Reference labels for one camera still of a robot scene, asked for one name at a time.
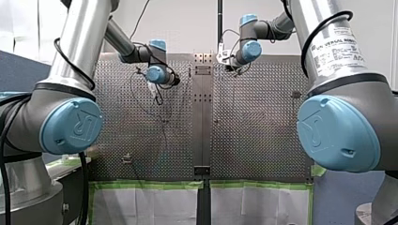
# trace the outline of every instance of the metal bracket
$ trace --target metal bracket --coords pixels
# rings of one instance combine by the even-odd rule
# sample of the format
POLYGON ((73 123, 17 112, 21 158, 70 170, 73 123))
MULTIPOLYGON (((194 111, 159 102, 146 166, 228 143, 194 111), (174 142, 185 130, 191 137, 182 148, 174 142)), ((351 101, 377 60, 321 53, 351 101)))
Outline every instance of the metal bracket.
POLYGON ((195 175, 210 175, 210 167, 209 166, 195 166, 194 173, 195 173, 195 175))

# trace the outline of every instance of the stainless steel panel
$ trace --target stainless steel panel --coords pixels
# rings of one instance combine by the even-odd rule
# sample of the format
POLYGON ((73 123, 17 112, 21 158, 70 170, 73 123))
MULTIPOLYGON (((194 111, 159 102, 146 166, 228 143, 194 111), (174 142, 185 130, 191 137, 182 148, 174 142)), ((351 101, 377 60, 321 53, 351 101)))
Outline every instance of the stainless steel panel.
POLYGON ((298 56, 262 56, 243 75, 216 64, 211 179, 305 182, 312 162, 299 143, 297 112, 307 79, 298 56))
POLYGON ((190 55, 168 55, 181 84, 162 91, 164 104, 151 99, 142 75, 146 65, 127 65, 116 54, 103 55, 97 66, 96 97, 105 122, 97 141, 99 157, 90 167, 92 180, 192 180, 192 104, 190 55), (131 164, 121 158, 132 156, 131 164))

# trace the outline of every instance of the pegboard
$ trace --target pegboard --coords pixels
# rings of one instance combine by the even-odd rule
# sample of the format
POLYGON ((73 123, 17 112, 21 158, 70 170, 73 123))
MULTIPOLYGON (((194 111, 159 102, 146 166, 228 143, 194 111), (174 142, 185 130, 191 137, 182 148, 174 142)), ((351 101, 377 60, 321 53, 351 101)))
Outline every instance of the pegboard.
POLYGON ((143 75, 146 64, 122 64, 103 54, 97 65, 95 95, 104 125, 93 150, 91 180, 192 180, 191 60, 168 55, 181 83, 161 90, 163 105, 151 97, 143 75), (122 158, 130 155, 131 163, 122 158))
POLYGON ((195 166, 209 166, 210 179, 308 181, 312 162, 296 132, 307 89, 299 57, 262 56, 239 76, 212 60, 168 54, 181 84, 161 91, 158 106, 144 77, 134 74, 146 65, 103 55, 95 94, 105 122, 91 180, 193 180, 195 166), (122 162, 127 154, 131 164, 122 162))
POLYGON ((242 75, 215 65, 211 179, 306 182, 296 121, 307 79, 298 56, 262 56, 242 75))

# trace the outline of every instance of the logo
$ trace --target logo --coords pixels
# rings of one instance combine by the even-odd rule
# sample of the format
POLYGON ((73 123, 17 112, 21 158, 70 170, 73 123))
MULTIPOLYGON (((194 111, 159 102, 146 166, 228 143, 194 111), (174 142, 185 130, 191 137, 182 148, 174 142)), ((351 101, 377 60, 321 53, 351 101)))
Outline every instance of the logo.
POLYGON ((76 113, 78 122, 73 128, 73 135, 71 138, 79 139, 85 142, 92 142, 94 127, 98 122, 98 117, 86 111, 78 111, 76 113))
POLYGON ((301 123, 299 123, 298 132, 301 134, 303 141, 307 146, 311 147, 311 151, 319 152, 326 150, 330 147, 328 128, 319 114, 316 112, 301 123))

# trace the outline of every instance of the gray surface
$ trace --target gray surface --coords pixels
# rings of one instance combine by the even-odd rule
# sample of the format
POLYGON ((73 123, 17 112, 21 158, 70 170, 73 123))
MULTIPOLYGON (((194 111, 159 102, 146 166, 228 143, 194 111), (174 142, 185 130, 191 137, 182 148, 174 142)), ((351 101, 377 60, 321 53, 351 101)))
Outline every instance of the gray surface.
POLYGON ((134 75, 136 67, 146 65, 122 64, 116 54, 101 57, 95 92, 104 113, 104 126, 97 145, 99 158, 91 165, 91 179, 193 179, 191 65, 181 54, 178 61, 172 55, 168 58, 181 84, 161 91, 164 104, 158 106, 143 76, 134 75), (132 155, 132 164, 122 164, 121 158, 127 153, 132 155))
POLYGON ((314 225, 353 225, 355 211, 370 203, 384 172, 327 172, 314 180, 314 225))
POLYGON ((215 67, 211 179, 305 182, 311 161, 296 132, 307 81, 297 56, 262 56, 234 78, 215 67))

